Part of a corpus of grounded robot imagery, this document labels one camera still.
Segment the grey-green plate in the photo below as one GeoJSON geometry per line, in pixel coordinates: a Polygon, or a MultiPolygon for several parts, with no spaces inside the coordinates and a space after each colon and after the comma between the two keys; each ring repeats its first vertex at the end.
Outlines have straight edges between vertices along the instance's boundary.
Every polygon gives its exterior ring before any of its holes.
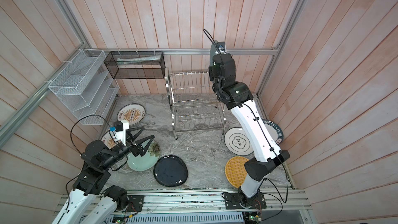
{"type": "Polygon", "coordinates": [[[212,67],[214,65],[213,56],[215,56],[217,54],[218,54],[218,43],[217,43],[217,41],[214,41],[210,48],[209,67],[212,67]]]}

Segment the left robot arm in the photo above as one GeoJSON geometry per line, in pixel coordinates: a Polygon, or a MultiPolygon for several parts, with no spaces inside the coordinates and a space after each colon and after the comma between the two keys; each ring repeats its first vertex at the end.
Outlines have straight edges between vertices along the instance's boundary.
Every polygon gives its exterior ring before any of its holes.
{"type": "Polygon", "coordinates": [[[103,187],[111,176],[109,170],[112,166],[129,154],[144,156],[154,135],[141,139],[139,136],[144,131],[143,127],[112,127],[110,131],[112,137],[117,137],[113,148],[96,140],[81,155],[83,168],[72,189],[67,191],[68,199],[54,219],[55,224],[102,224],[114,212],[120,212],[126,220],[130,218],[129,211],[133,212],[133,216],[142,211],[143,195],[129,197],[127,190],[119,186],[103,187]]]}

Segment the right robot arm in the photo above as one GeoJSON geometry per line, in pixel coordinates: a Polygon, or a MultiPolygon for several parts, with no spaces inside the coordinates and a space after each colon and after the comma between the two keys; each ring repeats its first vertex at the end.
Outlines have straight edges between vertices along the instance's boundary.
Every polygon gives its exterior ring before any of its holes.
{"type": "Polygon", "coordinates": [[[247,176],[236,194],[225,196],[226,202],[250,207],[258,202],[260,187],[268,174],[290,157],[272,139],[261,119],[250,89],[236,81],[236,66],[231,54],[217,52],[210,58],[209,80],[218,101],[224,103],[239,121],[255,157],[245,163],[247,176]]]}

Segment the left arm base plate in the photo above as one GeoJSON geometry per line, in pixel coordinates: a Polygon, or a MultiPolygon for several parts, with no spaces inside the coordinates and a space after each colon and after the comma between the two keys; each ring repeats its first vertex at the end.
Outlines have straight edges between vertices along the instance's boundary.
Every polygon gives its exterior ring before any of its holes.
{"type": "Polygon", "coordinates": [[[127,195],[127,212],[141,212],[143,210],[144,195],[127,195]]]}

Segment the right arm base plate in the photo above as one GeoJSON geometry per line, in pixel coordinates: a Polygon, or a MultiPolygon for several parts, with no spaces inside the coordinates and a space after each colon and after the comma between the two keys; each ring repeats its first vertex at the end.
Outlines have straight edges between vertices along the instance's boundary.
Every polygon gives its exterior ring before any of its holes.
{"type": "Polygon", "coordinates": [[[223,192],[221,196],[224,199],[226,209],[266,208],[264,194],[261,192],[258,192],[252,198],[247,198],[242,192],[223,192]]]}

